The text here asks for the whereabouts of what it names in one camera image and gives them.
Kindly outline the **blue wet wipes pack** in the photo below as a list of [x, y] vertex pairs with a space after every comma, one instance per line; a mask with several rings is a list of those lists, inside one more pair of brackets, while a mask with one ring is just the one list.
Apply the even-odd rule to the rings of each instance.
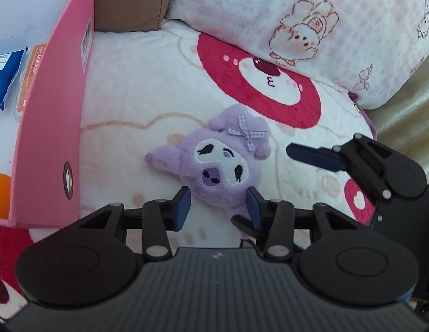
[[0, 110], [4, 110], [7, 94], [17, 76], [28, 47], [0, 54]]

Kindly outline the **brown embroidered pillow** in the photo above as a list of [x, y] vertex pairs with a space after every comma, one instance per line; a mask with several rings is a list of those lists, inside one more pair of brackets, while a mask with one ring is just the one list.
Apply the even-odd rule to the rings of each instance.
[[169, 0], [95, 0], [95, 29], [99, 32], [158, 30]]

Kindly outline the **clear cotton swab box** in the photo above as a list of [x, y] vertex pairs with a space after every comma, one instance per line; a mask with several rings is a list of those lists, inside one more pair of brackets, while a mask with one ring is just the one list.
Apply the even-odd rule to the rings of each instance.
[[28, 97], [45, 49], [46, 43], [35, 45], [26, 59], [25, 69], [19, 77], [19, 93], [14, 111], [14, 116], [17, 121], [21, 119], [25, 107], [27, 106]]

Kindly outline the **orange makeup sponge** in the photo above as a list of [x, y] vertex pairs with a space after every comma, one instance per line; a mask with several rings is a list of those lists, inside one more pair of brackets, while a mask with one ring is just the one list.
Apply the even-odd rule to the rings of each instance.
[[7, 220], [10, 210], [11, 177], [0, 173], [0, 219]]

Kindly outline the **beige curtain fabric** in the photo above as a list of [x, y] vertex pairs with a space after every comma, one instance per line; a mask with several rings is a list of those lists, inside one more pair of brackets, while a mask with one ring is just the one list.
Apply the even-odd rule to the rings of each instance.
[[429, 55], [397, 94], [367, 114], [378, 140], [416, 161], [429, 182]]

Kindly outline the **purple plush toy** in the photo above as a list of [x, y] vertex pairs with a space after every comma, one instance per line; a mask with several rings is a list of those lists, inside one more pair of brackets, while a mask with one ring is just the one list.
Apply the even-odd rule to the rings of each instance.
[[206, 128], [186, 135], [178, 146], [149, 151], [145, 161], [177, 177], [206, 204], [245, 217], [247, 189], [259, 185], [260, 162], [271, 153], [267, 122], [236, 104], [213, 117]]

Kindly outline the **white pink rabbit pillow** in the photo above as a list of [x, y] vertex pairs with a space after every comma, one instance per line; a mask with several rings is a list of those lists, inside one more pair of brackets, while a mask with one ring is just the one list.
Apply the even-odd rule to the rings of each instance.
[[166, 16], [373, 110], [429, 55], [429, 0], [169, 0]]

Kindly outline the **pink storage box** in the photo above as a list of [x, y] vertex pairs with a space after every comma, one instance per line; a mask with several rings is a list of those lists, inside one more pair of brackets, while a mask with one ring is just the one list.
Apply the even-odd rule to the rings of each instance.
[[[79, 214], [79, 125], [94, 0], [0, 0], [0, 54], [28, 47], [0, 110], [0, 173], [11, 177], [0, 225], [61, 228]], [[19, 77], [31, 49], [46, 49], [19, 121]]]

